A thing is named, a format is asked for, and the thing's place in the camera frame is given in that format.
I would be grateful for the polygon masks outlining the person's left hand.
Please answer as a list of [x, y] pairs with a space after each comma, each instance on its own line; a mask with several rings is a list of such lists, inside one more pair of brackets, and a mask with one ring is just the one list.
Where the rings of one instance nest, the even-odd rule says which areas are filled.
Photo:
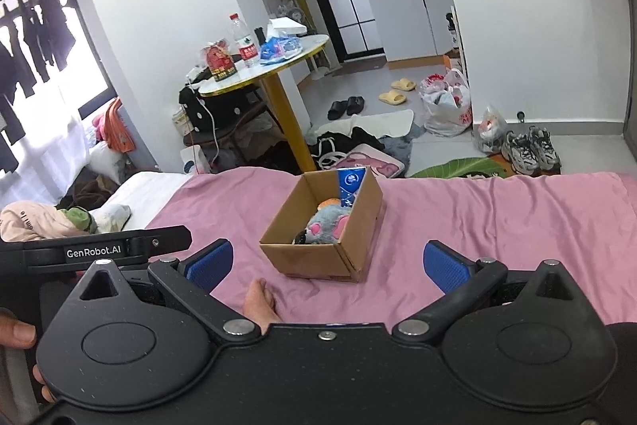
[[[30, 323], [23, 323], [6, 313], [0, 317], [0, 342], [2, 346], [9, 349], [31, 349], [37, 341], [37, 332]], [[50, 403], [55, 402], [55, 398], [50, 389], [44, 384], [43, 377], [38, 366], [32, 368], [32, 375], [41, 385], [42, 397]]]

